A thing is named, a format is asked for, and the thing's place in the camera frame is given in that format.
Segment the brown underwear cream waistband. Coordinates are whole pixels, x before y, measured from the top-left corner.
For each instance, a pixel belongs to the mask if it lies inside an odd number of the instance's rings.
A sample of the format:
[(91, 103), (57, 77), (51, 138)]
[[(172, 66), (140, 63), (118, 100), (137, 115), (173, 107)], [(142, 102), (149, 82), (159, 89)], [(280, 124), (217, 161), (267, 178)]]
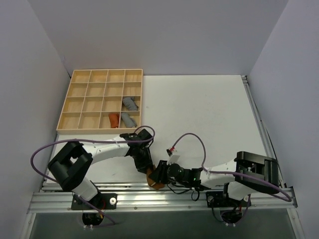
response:
[(146, 173), (146, 179), (147, 179), (147, 183), (148, 185), (155, 189), (155, 190), (159, 190), (165, 187), (165, 185), (163, 183), (157, 183), (156, 181), (154, 181), (153, 179), (150, 178), (150, 174), (156, 169), (155, 165), (153, 165), (153, 169), (147, 169), (147, 173)]

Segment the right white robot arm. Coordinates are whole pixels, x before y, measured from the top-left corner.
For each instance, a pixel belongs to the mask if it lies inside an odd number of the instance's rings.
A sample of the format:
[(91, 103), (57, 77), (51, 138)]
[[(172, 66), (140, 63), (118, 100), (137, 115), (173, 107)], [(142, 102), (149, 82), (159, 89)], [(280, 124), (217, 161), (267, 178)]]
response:
[(169, 160), (161, 160), (148, 175), (152, 185), (177, 185), (195, 191), (205, 191), (223, 186), (221, 199), (234, 205), (254, 192), (269, 195), (279, 193), (277, 160), (245, 151), (237, 152), (235, 159), (212, 168), (184, 168), (177, 162), (175, 151), (167, 150)]

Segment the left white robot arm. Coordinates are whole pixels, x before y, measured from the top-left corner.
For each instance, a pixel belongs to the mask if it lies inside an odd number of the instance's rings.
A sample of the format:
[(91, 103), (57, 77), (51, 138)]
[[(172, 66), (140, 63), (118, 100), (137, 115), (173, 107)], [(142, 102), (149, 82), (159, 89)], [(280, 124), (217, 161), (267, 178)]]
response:
[(69, 141), (49, 162), (48, 169), (63, 189), (80, 196), (89, 209), (100, 205), (97, 187), (86, 178), (94, 163), (115, 158), (131, 157), (138, 172), (146, 174), (153, 168), (149, 149), (154, 137), (145, 129), (139, 133), (123, 133), (104, 141)]

